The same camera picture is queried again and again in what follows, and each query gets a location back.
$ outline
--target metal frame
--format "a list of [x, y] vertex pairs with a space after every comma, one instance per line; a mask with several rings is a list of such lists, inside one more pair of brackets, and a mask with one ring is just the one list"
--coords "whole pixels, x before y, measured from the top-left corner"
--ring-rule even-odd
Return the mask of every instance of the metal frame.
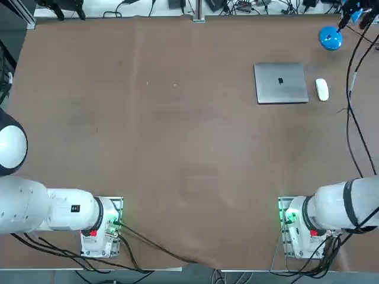
[[196, 0], [195, 6], [195, 14], [192, 16], [193, 22], [205, 22], [205, 18], [203, 16], [203, 0]]
[[36, 19], [21, 0], [2, 0], [2, 2], [6, 3], [4, 5], [7, 7], [9, 7], [9, 5], [13, 7], [17, 15], [27, 23], [27, 30], [33, 30], [36, 27]]

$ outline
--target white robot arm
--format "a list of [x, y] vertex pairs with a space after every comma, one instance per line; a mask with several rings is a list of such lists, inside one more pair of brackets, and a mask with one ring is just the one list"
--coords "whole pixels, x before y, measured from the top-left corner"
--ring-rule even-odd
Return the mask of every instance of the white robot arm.
[[[284, 222], [296, 258], [310, 258], [326, 238], [327, 230], [354, 230], [379, 207], [379, 177], [365, 177], [323, 186], [313, 196], [296, 196], [284, 214]], [[362, 231], [379, 225], [379, 213]], [[319, 248], [314, 258], [322, 258]]]
[[119, 254], [123, 199], [93, 197], [80, 189], [47, 189], [39, 182], [9, 176], [24, 163], [26, 133], [0, 109], [0, 234], [31, 231], [80, 231], [82, 254]]

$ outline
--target green light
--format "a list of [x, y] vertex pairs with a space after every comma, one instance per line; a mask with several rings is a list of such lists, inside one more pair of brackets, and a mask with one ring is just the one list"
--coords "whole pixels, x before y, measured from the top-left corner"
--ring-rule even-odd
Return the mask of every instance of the green light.
[[287, 215], [287, 221], [289, 224], [296, 222], [296, 214], [294, 212], [292, 212], [291, 214], [288, 214]]

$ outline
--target blue object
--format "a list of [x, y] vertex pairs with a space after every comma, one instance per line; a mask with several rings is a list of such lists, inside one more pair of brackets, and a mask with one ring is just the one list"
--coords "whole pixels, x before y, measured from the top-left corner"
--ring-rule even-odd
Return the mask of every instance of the blue object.
[[337, 50], [342, 45], [342, 34], [336, 27], [324, 27], [319, 32], [319, 41], [326, 50]]
[[355, 23], [359, 20], [359, 18], [361, 17], [363, 13], [363, 9], [359, 9], [359, 11], [357, 12], [354, 12], [351, 17], [350, 17], [350, 20], [352, 21], [353, 25], [355, 25]]

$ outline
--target white sphere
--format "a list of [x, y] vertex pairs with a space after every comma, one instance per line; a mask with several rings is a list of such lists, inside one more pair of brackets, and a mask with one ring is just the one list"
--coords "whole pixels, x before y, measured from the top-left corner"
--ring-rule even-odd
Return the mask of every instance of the white sphere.
[[0, 166], [17, 168], [27, 154], [27, 138], [16, 125], [8, 125], [0, 130]]

